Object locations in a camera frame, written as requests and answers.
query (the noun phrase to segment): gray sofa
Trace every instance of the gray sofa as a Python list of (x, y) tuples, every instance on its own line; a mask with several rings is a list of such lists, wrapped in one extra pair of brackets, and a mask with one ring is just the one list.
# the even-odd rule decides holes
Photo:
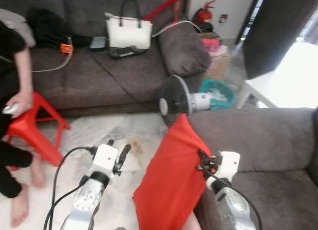
[[(189, 116), (212, 153), (241, 159), (233, 184), (257, 207), (264, 230), (318, 229), (317, 123), (311, 109), (204, 111)], [(202, 230), (220, 230), (215, 195), (195, 209)]]
[[(105, 35), (104, 12), (118, 15), (121, 1), (0, 0), (0, 8), (24, 16), (31, 7), (46, 8), (63, 18), (74, 33), (92, 37)], [(146, 15), (166, 0), (137, 1), (142, 15)], [(173, 8), (156, 17), (153, 32), (173, 21)], [(125, 15), (134, 16), (134, 11), (127, 9)], [(57, 67), (65, 59), (60, 51), (52, 49), (34, 48), (31, 55), (34, 70)], [(35, 90), (64, 115), (147, 111), (155, 108), (160, 86), (169, 75), (184, 77), (190, 89), (197, 90), (210, 61), (193, 27), (181, 24), (153, 39), (151, 49), (143, 55), (112, 60), (106, 52), (79, 48), (66, 67), (33, 74), (33, 81)]]

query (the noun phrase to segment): white table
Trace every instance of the white table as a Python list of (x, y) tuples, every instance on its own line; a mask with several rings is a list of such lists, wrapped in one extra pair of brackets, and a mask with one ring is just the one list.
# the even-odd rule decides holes
[(318, 106), (318, 46), (295, 43), (275, 71), (245, 81), (236, 108), (249, 95), (268, 107)]

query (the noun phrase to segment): handbag handle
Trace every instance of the handbag handle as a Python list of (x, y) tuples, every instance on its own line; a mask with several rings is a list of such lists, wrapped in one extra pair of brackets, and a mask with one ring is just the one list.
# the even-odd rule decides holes
[(125, 4), (129, 1), (132, 1), (135, 6), (136, 6), (136, 11), (137, 11), (137, 19), (138, 19), (138, 28), (141, 28), (141, 16), (140, 16), (140, 9), (138, 6), (138, 3), (136, 0), (123, 0), (120, 6), (120, 14), (119, 14), (119, 26), (123, 26), (123, 13), (124, 13), (124, 7)]

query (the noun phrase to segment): teal basket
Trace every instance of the teal basket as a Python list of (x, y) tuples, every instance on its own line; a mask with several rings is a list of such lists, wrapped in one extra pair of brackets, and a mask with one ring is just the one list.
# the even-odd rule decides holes
[(235, 103), (235, 94), (232, 89), (227, 86), (223, 81), (215, 79), (206, 79), (203, 81), (200, 92), (215, 92), (216, 89), (220, 94), (224, 95), (227, 99), (226, 101), (220, 101), (216, 99), (211, 99), (211, 110), (232, 108)]

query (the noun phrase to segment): black bag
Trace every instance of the black bag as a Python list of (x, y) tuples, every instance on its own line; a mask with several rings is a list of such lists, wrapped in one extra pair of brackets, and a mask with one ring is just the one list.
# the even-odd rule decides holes
[(60, 44), (68, 44), (71, 36), (75, 47), (88, 46), (91, 38), (75, 35), (69, 26), (56, 14), (46, 9), (31, 8), (27, 23), (32, 29), (36, 47), (60, 49)]

